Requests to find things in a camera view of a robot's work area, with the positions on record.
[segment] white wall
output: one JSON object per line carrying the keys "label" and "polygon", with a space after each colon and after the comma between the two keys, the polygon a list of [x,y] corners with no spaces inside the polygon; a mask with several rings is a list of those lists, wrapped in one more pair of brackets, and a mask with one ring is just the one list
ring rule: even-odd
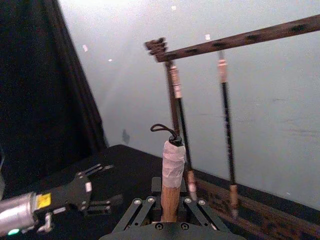
{"label": "white wall", "polygon": [[[313,16],[320,1],[60,0],[110,145],[162,154],[166,74],[143,43],[169,50]],[[320,210],[320,33],[225,51],[236,179]],[[229,178],[217,53],[179,59],[193,165]]]}

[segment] black curtain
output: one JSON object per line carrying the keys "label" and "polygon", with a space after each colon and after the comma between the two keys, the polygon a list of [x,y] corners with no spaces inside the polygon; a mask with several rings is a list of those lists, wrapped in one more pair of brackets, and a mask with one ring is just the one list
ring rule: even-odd
{"label": "black curtain", "polygon": [[100,152],[102,121],[55,0],[0,3],[5,194]]}

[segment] green led light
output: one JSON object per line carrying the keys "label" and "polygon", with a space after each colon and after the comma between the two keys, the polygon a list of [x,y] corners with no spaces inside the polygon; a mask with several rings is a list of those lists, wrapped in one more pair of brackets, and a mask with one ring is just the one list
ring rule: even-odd
{"label": "green led light", "polygon": [[8,232],[8,235],[10,236],[10,235],[13,235],[13,234],[17,234],[18,232],[19,232],[20,230],[19,229],[12,229],[12,230],[10,230],[9,232]]}

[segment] metal motor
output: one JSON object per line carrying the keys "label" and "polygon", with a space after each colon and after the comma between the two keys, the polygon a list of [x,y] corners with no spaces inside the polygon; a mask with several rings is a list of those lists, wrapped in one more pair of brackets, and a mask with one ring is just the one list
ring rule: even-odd
{"label": "metal motor", "polygon": [[28,229],[36,223],[36,193],[29,192],[0,201],[0,237],[14,229]]}

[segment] yellow label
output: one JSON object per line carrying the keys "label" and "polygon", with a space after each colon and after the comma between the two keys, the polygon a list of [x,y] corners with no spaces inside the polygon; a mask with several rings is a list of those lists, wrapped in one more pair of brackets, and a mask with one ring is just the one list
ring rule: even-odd
{"label": "yellow label", "polygon": [[51,193],[47,193],[44,195],[38,195],[36,198],[36,208],[42,209],[48,207],[51,204]]}

